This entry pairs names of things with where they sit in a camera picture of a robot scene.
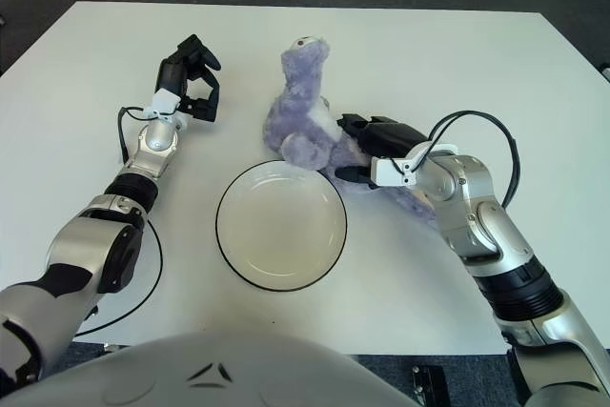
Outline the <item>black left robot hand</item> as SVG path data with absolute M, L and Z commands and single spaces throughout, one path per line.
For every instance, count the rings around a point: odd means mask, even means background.
M 221 65 L 215 55 L 192 34 L 176 51 L 163 59 L 157 74 L 155 91 L 149 109 L 161 119 L 171 121 L 177 112 L 194 119 L 214 122 L 219 103 L 220 85 L 213 71 Z M 203 80 L 210 88 L 207 99 L 187 95 L 188 83 Z

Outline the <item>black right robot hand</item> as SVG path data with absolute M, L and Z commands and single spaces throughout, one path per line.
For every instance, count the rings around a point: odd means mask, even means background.
M 333 160 L 334 177 L 371 189 L 404 186 L 410 166 L 398 161 L 427 140 L 422 132 L 385 116 L 367 120 L 344 113 L 337 125 L 346 137 L 342 139 L 339 159 Z

